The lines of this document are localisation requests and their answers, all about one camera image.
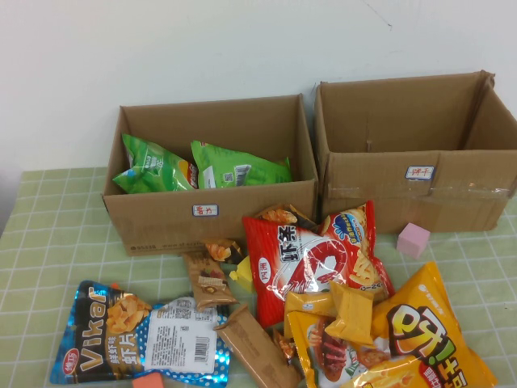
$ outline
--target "cardboard box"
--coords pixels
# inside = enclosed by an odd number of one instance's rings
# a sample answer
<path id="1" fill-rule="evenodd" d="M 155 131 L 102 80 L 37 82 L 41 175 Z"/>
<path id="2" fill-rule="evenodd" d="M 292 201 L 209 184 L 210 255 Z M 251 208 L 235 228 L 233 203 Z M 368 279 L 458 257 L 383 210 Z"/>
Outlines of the cardboard box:
<path id="1" fill-rule="evenodd" d="M 125 194 L 111 180 L 129 168 L 122 133 L 155 142 L 190 162 L 194 162 L 193 140 L 271 161 L 287 156 L 295 181 Z M 317 172 L 302 96 L 121 107 L 103 199 L 131 255 L 188 251 L 200 246 L 202 238 L 232 238 L 243 243 L 242 216 L 278 203 L 293 204 L 312 217 Z"/>
<path id="2" fill-rule="evenodd" d="M 322 216 L 375 200 L 380 233 L 490 230 L 517 186 L 517 122 L 485 71 L 322 83 Z"/>

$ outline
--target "pink sponge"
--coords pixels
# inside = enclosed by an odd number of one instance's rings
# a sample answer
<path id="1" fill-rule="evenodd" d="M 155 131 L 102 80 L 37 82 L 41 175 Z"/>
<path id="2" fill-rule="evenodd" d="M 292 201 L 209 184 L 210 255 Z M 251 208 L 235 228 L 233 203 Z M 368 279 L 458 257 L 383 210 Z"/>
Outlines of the pink sponge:
<path id="1" fill-rule="evenodd" d="M 431 232 L 415 224 L 407 224 L 398 235 L 397 250 L 417 259 L 426 249 Z"/>

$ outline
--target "table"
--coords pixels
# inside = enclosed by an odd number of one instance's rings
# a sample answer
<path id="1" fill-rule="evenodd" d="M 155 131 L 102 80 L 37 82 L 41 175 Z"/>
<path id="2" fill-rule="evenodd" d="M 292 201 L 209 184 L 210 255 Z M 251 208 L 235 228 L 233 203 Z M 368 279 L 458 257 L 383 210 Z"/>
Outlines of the table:
<path id="1" fill-rule="evenodd" d="M 81 280 L 116 282 L 150 303 L 189 291 L 176 255 L 128 257 L 100 196 L 106 169 L 29 171 L 0 239 L 0 386 L 48 382 L 74 293 Z M 517 380 L 517 199 L 486 233 L 433 234 L 419 261 L 380 235 L 376 255 L 398 288 L 422 263 L 435 260 L 471 346 L 500 386 Z M 235 296 L 255 308 L 254 294 L 230 281 Z M 229 388 L 252 387 L 235 360 Z M 130 387 L 131 382 L 82 386 Z M 183 386 L 166 380 L 166 386 Z"/>

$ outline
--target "label on box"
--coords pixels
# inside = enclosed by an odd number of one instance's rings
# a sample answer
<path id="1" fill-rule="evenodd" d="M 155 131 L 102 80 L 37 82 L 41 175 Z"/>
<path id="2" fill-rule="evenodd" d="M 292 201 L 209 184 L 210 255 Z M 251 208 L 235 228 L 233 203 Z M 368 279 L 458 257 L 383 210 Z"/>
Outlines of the label on box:
<path id="1" fill-rule="evenodd" d="M 193 205 L 192 215 L 194 217 L 214 217 L 219 215 L 218 205 Z"/>
<path id="2" fill-rule="evenodd" d="M 406 171 L 406 179 L 431 180 L 434 171 L 434 166 L 409 166 Z"/>

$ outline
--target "yellow snack bag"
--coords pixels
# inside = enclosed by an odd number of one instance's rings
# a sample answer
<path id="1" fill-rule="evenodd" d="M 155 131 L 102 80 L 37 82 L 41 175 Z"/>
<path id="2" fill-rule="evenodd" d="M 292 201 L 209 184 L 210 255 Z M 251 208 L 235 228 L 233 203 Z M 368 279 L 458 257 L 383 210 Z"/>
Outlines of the yellow snack bag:
<path id="1" fill-rule="evenodd" d="M 497 379 L 467 347 L 435 263 L 425 264 L 373 308 L 375 349 L 358 348 L 368 369 L 343 388 L 491 387 Z"/>
<path id="2" fill-rule="evenodd" d="M 304 311 L 310 314 L 335 317 L 337 311 L 334 300 L 329 292 L 323 293 L 293 293 L 289 292 L 285 298 L 284 307 L 284 337 L 292 338 L 291 325 L 288 314 L 292 311 Z"/>
<path id="3" fill-rule="evenodd" d="M 333 388 L 366 372 L 356 350 L 325 332 L 334 318 L 293 311 L 288 314 L 308 388 Z"/>
<path id="4" fill-rule="evenodd" d="M 353 341 L 355 344 L 373 345 L 370 335 L 372 324 L 373 293 L 353 289 L 347 285 L 330 282 L 338 317 L 325 331 L 333 337 Z"/>

